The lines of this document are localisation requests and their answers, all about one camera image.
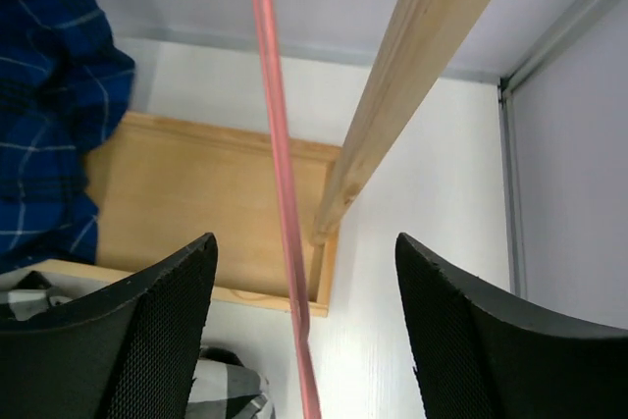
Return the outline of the pink wire hanger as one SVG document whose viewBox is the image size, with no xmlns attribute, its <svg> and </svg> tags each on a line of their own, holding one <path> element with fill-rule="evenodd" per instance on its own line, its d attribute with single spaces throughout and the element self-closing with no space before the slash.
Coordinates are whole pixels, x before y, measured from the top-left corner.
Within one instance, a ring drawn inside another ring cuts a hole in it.
<svg viewBox="0 0 628 419">
<path fill-rule="evenodd" d="M 288 116 L 273 0 L 251 0 L 272 144 L 303 416 L 322 416 L 309 347 L 310 309 L 289 152 Z"/>
</svg>

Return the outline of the black white checkered shirt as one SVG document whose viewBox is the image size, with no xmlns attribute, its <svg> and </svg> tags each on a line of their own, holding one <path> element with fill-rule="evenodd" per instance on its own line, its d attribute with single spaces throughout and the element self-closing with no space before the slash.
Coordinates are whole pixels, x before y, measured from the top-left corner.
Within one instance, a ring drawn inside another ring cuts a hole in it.
<svg viewBox="0 0 628 419">
<path fill-rule="evenodd" d="M 1 285 L 1 317 L 25 321 L 76 297 L 30 271 Z M 203 345 L 185 410 L 187 418 L 275 418 L 265 377 L 244 366 L 232 351 Z"/>
</svg>

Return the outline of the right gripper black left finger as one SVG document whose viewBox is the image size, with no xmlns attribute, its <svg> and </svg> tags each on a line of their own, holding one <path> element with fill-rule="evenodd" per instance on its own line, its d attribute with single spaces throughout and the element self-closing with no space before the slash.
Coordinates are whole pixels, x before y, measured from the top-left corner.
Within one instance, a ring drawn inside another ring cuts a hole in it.
<svg viewBox="0 0 628 419">
<path fill-rule="evenodd" d="M 2 417 L 184 417 L 217 262 L 206 234 L 105 288 L 2 321 Z"/>
</svg>

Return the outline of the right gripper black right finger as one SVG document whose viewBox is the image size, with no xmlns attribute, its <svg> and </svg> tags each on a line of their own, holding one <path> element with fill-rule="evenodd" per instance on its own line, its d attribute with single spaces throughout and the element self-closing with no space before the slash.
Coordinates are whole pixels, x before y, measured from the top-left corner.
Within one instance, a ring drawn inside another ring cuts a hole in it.
<svg viewBox="0 0 628 419">
<path fill-rule="evenodd" d="M 394 258 L 427 417 L 626 417 L 626 330 L 522 299 L 407 234 Z"/>
</svg>

